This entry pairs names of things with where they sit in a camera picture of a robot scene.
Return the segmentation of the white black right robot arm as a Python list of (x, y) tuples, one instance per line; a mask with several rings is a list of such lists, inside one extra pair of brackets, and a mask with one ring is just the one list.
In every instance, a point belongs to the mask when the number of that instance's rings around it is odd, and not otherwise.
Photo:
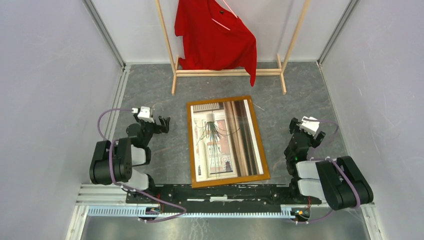
[(316, 198), (334, 211), (372, 203), (374, 192), (351, 156), (313, 156), (326, 137), (319, 130), (321, 123), (311, 116), (290, 121), (291, 138), (283, 152), (287, 172), (292, 176), (289, 199), (302, 204), (309, 197)]

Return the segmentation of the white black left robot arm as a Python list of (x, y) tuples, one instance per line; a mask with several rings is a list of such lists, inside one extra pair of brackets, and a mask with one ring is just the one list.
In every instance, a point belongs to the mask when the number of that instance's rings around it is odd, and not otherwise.
[(95, 185), (111, 185), (113, 180), (126, 191), (136, 192), (145, 204), (153, 203), (157, 190), (153, 178), (134, 167), (149, 165), (152, 151), (149, 142), (155, 134), (167, 134), (170, 117), (158, 117), (159, 123), (136, 119), (126, 128), (127, 137), (114, 146), (110, 140), (96, 143), (89, 168), (90, 181)]

